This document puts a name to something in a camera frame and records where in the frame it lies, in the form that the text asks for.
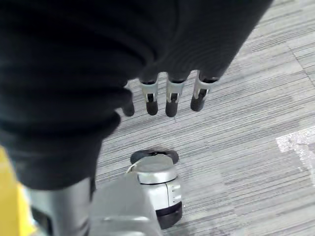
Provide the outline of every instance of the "black sleeve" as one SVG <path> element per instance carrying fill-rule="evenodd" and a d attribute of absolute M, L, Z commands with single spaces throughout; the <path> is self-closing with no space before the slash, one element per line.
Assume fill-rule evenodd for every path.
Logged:
<path fill-rule="evenodd" d="M 22 184 L 95 174 L 102 140 L 160 71 L 223 74 L 272 0 L 2 0 L 0 144 Z"/>

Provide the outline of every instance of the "floor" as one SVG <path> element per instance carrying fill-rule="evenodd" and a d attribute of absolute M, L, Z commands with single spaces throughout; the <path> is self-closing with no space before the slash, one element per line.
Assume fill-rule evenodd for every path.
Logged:
<path fill-rule="evenodd" d="M 174 149 L 184 216 L 165 235 L 314 236 L 315 1 L 276 0 L 203 111 L 189 107 L 193 71 L 168 118 L 165 76 L 155 117 L 131 83 L 136 114 L 104 141 L 98 187 L 126 171 L 131 153 Z"/>

